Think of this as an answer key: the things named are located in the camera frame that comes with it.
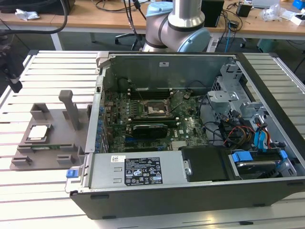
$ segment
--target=office chair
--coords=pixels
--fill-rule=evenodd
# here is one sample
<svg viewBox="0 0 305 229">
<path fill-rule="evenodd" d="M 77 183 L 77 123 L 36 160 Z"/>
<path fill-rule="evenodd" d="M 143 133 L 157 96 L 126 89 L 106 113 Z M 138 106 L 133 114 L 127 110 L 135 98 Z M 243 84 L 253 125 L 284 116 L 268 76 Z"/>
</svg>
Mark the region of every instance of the office chair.
<svg viewBox="0 0 305 229">
<path fill-rule="evenodd" d="M 114 39 L 114 42 L 115 42 L 115 44 L 120 44 L 120 42 L 119 42 L 119 39 L 120 39 L 120 38 L 132 37 L 132 36 L 134 36 L 133 33 L 122 34 L 122 35 L 116 36 L 115 39 Z M 139 38 L 140 38 L 141 41 L 143 40 L 143 37 L 142 37 L 141 34 L 139 34 Z M 133 45 L 132 45 L 132 51 L 133 51 L 134 48 L 137 46 L 137 44 L 138 44 L 138 39 L 136 38 L 135 41 L 134 41 L 134 43 L 133 43 Z"/>
</svg>

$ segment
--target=gray floor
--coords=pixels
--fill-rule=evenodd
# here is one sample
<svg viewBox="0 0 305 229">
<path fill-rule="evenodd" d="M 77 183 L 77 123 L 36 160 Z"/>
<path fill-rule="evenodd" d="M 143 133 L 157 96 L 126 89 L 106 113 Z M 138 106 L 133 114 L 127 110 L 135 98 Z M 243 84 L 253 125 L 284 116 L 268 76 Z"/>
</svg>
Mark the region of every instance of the gray floor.
<svg viewBox="0 0 305 229">
<path fill-rule="evenodd" d="M 80 32 L 61 32 L 60 38 L 64 45 L 65 50 L 75 51 L 130 51 L 131 45 L 133 44 L 135 37 L 123 38 L 120 40 L 121 44 L 116 45 L 114 43 L 114 37 L 117 34 L 114 33 L 97 33 L 96 43 L 92 43 L 88 33 Z M 51 37 L 49 35 L 34 35 L 34 34 L 22 34 L 19 35 L 22 41 L 32 50 L 55 50 Z M 230 52 L 259 52 L 256 44 L 257 39 L 250 39 L 247 41 L 246 47 L 241 48 L 239 45 L 242 39 L 235 39 Z M 293 44 L 292 47 L 287 41 L 279 41 L 278 46 L 273 52 L 277 53 L 279 57 L 286 63 L 286 65 L 294 71 L 299 62 L 305 57 L 302 54 L 305 50 L 305 44 L 297 45 Z M 224 52 L 225 41 L 219 45 L 217 52 Z M 13 51 L 15 53 L 15 59 L 22 61 L 28 53 L 28 49 L 15 37 L 13 41 Z M 300 66 L 296 75 L 301 81 L 305 80 L 305 62 Z M 0 78 L 0 94 L 6 87 L 6 83 Z"/>
</svg>

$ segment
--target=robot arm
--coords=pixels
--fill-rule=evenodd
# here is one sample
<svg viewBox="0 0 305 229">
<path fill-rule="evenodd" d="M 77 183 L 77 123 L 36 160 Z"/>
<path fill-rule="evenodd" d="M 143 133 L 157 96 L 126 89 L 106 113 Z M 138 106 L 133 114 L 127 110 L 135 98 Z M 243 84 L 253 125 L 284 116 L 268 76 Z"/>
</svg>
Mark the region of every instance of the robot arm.
<svg viewBox="0 0 305 229">
<path fill-rule="evenodd" d="M 202 0 L 173 0 L 148 6 L 144 52 L 202 52 L 210 34 L 204 25 Z"/>
</svg>

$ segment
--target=wooden desk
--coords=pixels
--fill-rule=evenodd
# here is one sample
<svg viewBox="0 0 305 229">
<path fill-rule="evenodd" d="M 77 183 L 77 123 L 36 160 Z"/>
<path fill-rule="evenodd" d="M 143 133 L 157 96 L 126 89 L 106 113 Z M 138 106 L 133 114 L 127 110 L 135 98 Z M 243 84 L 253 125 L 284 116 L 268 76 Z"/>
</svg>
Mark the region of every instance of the wooden desk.
<svg viewBox="0 0 305 229">
<path fill-rule="evenodd" d="M 141 4 L 141 10 L 146 14 L 148 4 Z M 122 9 L 124 3 L 120 0 L 109 0 L 105 3 L 105 8 L 109 10 Z M 52 26 L 61 26 L 63 16 L 56 15 L 51 21 Z M 145 30 L 146 21 L 138 12 L 132 12 L 132 19 L 136 29 Z M 112 28 L 112 29 L 128 29 L 126 13 L 111 13 L 99 10 L 91 2 L 91 0 L 76 0 L 75 5 L 69 15 L 67 27 L 89 27 L 89 28 Z"/>
<path fill-rule="evenodd" d="M 235 0 L 226 0 L 224 9 L 227 5 L 236 2 Z M 282 7 L 291 9 L 292 0 L 281 2 Z M 148 4 L 142 4 L 144 14 L 147 11 Z M 114 10 L 121 9 L 124 4 L 120 0 L 110 0 L 106 2 L 105 8 Z M 264 22 L 259 17 L 259 9 L 253 9 L 247 18 L 243 18 L 243 27 L 236 34 L 236 37 L 258 38 L 258 39 L 280 39 L 280 40 L 305 40 L 305 26 L 296 26 L 290 21 L 269 21 Z M 30 29 L 30 30 L 53 30 L 62 25 L 63 16 L 59 15 L 41 15 L 41 19 L 31 20 L 28 22 L 19 20 L 14 14 L 0 14 L 0 17 L 12 29 Z M 134 25 L 137 32 L 145 34 L 146 23 L 139 12 L 132 12 Z M 239 21 L 233 14 L 229 13 L 229 18 Z M 211 33 L 211 41 L 208 51 L 214 52 L 215 42 L 221 37 L 225 28 L 224 18 L 221 17 L 217 28 L 208 28 Z M 63 31 L 71 32 L 89 32 L 91 40 L 94 41 L 94 33 L 97 32 L 113 32 L 113 33 L 131 33 L 127 17 L 125 13 L 111 13 L 97 9 L 91 0 L 76 0 L 72 9 L 66 28 Z M 58 34 L 52 35 L 53 43 L 56 50 L 63 50 L 63 45 Z"/>
</svg>

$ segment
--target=power supply label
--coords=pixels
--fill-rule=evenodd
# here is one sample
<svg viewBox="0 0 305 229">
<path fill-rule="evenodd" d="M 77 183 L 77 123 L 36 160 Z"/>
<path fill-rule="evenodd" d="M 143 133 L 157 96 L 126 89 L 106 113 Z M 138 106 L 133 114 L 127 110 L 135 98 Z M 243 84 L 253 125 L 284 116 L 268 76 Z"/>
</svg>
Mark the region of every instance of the power supply label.
<svg viewBox="0 0 305 229">
<path fill-rule="evenodd" d="M 125 185 L 162 184 L 159 157 L 125 159 Z"/>
</svg>

